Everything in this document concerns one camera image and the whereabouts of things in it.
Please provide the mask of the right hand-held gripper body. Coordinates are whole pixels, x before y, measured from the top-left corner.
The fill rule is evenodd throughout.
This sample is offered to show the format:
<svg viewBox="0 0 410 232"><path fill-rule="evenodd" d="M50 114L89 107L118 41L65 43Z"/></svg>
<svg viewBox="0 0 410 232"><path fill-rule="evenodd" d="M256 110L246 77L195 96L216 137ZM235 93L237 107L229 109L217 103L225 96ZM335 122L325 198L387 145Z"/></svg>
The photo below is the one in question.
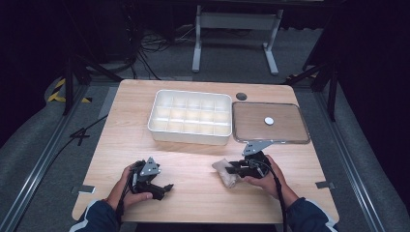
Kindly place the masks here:
<svg viewBox="0 0 410 232"><path fill-rule="evenodd" d="M242 153L245 160L243 176L261 179L270 172L271 163L264 155L263 150L272 144L272 140L254 140L247 142Z"/></svg>

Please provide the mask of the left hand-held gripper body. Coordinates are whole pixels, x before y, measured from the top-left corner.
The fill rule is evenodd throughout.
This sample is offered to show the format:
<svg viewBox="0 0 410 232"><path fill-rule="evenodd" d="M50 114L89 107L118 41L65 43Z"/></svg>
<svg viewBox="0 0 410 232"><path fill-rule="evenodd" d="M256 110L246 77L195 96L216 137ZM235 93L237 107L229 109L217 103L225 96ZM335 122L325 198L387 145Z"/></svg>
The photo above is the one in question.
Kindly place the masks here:
<svg viewBox="0 0 410 232"><path fill-rule="evenodd" d="M131 176L129 177L129 189L133 194L141 192L163 191L162 187L151 183L159 174L160 166L152 157L147 160L138 160L131 168Z"/></svg>

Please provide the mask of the beige sock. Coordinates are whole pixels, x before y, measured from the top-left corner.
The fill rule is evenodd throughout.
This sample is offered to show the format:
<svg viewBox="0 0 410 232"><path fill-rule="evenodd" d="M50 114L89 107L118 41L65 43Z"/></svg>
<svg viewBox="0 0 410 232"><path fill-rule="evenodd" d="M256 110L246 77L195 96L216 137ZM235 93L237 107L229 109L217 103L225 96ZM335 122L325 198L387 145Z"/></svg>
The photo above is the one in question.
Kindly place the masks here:
<svg viewBox="0 0 410 232"><path fill-rule="evenodd" d="M212 167L219 173L220 179L228 189L234 188L236 183L240 180L237 174L230 174L227 171L227 167L232 167L232 164L226 159L214 162Z"/></svg>

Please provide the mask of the person's left hand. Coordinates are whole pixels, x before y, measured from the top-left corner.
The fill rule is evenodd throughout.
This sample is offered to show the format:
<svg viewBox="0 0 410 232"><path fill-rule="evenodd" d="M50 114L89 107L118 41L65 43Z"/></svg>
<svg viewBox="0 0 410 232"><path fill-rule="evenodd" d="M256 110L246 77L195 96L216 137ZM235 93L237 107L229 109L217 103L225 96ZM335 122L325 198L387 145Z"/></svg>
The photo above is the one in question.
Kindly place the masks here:
<svg viewBox="0 0 410 232"><path fill-rule="evenodd" d="M117 207L119 205L119 202L120 202L120 199L123 197L122 196L123 190L127 186L128 177L129 177L131 168L132 168L132 165L130 164L129 166L127 166L124 169L121 178L115 184L115 186L111 190L110 194L106 197L107 204L113 210L117 209ZM132 206L136 203L146 201L146 200L150 200L152 198L153 198L153 194L151 192L142 192L142 193L137 193L137 194L127 193L123 197L124 210L126 211L130 206Z"/></svg>

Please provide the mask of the person's right hand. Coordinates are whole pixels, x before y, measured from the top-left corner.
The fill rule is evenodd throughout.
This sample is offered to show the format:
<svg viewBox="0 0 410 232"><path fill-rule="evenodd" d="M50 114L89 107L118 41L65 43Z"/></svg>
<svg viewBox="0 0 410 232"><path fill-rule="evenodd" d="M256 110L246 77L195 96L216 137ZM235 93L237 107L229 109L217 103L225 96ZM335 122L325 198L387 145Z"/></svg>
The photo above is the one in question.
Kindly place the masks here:
<svg viewBox="0 0 410 232"><path fill-rule="evenodd" d="M266 158L271 163L271 168L274 173L269 173L267 176L261 179L246 176L244 181L264 189L268 194L272 195L275 199L283 203L284 209L291 206L299 196L287 185L281 169L275 163L275 161L267 155Z"/></svg>

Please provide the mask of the clear lid with white knob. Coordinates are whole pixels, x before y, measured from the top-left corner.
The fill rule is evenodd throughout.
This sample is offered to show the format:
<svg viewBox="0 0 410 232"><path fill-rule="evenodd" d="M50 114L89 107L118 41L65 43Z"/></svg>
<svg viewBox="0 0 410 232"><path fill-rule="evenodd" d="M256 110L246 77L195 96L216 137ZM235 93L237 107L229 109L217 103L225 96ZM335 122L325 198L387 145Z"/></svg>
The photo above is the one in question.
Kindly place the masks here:
<svg viewBox="0 0 410 232"><path fill-rule="evenodd" d="M301 110L293 103L235 101L232 119L233 136L237 141L310 142Z"/></svg>

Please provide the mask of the white divided storage box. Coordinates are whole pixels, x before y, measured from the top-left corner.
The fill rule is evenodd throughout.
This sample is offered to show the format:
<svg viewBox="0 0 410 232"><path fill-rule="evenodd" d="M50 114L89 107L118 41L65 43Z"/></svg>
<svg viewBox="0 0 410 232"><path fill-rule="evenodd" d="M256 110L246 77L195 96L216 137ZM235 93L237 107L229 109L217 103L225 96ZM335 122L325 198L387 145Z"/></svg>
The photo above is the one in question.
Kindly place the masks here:
<svg viewBox="0 0 410 232"><path fill-rule="evenodd" d="M226 145L232 133L231 107L225 94L159 90L147 127L158 141Z"/></svg>

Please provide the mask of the black tripod stand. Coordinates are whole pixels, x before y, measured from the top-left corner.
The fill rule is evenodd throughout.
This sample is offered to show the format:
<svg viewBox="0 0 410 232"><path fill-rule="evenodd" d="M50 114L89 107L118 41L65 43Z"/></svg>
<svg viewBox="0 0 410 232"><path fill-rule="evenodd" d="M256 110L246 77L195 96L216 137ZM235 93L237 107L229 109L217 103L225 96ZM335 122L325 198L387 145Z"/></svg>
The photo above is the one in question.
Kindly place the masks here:
<svg viewBox="0 0 410 232"><path fill-rule="evenodd" d="M80 85L89 85L91 83L91 76L89 74L89 71L87 70L87 67L91 67L97 73L100 73L115 82L121 82L123 80L122 77L109 71L108 69L97 63L94 63L77 54L71 55L67 60L66 70L64 74L66 81L66 102L65 110L63 112L64 116L69 114L74 105L73 79L76 78Z"/></svg>
<svg viewBox="0 0 410 232"><path fill-rule="evenodd" d="M328 100L327 100L327 112L332 122L336 120L335 117L335 105L337 96L337 78L338 70L337 63L325 63L315 67L312 67L302 73L293 75L291 74L283 82L283 85L292 86L303 79L306 79L315 74L313 82L310 84L310 89L313 92L322 92L326 86L329 86Z"/></svg>

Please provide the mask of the yellow black hazard tape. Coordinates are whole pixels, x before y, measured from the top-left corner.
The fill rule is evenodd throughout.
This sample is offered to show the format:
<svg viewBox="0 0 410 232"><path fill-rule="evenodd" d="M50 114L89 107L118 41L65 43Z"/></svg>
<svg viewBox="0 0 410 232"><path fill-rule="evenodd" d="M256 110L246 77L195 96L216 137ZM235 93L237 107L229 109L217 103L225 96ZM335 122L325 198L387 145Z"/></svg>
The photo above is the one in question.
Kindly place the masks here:
<svg viewBox="0 0 410 232"><path fill-rule="evenodd" d="M66 98L59 95L60 91L62 90L63 86L65 85L66 80L62 77L55 85L53 91L51 92L50 96L48 97L49 102L65 102Z"/></svg>

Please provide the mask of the aluminium floor rail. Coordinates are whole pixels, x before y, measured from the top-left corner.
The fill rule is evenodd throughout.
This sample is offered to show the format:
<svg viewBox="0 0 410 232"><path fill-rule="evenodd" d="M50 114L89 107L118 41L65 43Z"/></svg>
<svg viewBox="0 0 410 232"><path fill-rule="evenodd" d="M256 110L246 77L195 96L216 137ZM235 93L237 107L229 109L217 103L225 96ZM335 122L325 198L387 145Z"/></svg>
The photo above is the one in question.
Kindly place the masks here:
<svg viewBox="0 0 410 232"><path fill-rule="evenodd" d="M342 138L336 122L333 122L327 111L327 102L321 93L314 93L314 98L319 104L320 111L325 117L327 127L331 131L333 139L336 141L337 151L340 156L341 164L345 170L350 185L355 193L357 201L365 216L367 225L371 232L386 232L385 227L378 216L373 202L369 197L366 186L352 160L347 146Z"/></svg>
<svg viewBox="0 0 410 232"><path fill-rule="evenodd" d="M87 85L76 87L66 115L62 103L48 102L0 149L0 232L17 229L87 90Z"/></svg>

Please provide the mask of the white metal stand frame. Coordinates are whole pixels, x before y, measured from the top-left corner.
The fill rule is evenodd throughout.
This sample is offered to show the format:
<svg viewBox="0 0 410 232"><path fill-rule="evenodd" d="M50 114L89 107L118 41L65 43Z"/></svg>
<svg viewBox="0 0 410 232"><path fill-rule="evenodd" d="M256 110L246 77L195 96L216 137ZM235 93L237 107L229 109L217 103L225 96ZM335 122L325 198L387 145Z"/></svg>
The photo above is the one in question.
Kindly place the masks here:
<svg viewBox="0 0 410 232"><path fill-rule="evenodd" d="M269 31L270 39L262 44L265 57L272 75L278 75L278 66L273 53L273 45L281 23L283 10L277 10L274 14L238 14L238 13L209 13L204 12L202 7L196 7L195 16L195 45L191 70L194 73L200 71L201 61L201 30L206 29L240 29Z"/></svg>

